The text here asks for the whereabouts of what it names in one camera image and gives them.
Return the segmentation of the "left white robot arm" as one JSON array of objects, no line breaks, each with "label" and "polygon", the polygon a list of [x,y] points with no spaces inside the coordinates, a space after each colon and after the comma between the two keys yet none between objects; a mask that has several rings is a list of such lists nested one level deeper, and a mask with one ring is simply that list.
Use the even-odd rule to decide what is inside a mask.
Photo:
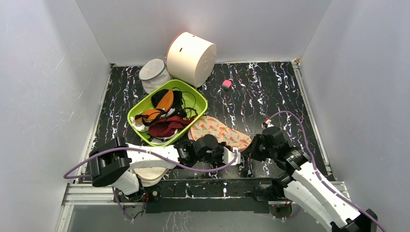
[{"label": "left white robot arm", "polygon": [[207,134],[194,140],[184,140],[163,147],[139,146],[118,137],[95,148],[89,154],[93,187],[113,186],[132,201],[143,198],[145,189],[141,178],[132,171],[141,168],[183,168],[195,171],[198,162],[222,164],[222,169],[238,164],[237,148],[219,143],[215,136]]}]

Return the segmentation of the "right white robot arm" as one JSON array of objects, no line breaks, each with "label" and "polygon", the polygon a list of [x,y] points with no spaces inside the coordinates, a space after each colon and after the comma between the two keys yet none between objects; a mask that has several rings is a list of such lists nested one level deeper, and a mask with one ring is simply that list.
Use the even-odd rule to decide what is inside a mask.
[{"label": "right white robot arm", "polygon": [[280,128],[273,126],[256,134],[241,154],[257,161],[271,159],[284,171],[258,194],[298,204],[329,232],[377,230],[377,215],[343,196],[316,169],[313,158],[287,142]]}]

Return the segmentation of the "floral mesh laundry bag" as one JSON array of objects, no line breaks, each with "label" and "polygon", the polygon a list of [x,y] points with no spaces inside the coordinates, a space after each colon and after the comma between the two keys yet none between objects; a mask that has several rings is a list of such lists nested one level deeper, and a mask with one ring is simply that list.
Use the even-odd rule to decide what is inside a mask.
[{"label": "floral mesh laundry bag", "polygon": [[215,136],[220,143],[225,142],[229,146],[237,147],[240,151],[246,149],[252,141],[248,135],[229,128],[211,116],[202,116],[196,121],[188,131],[188,138],[198,140],[207,134]]}]

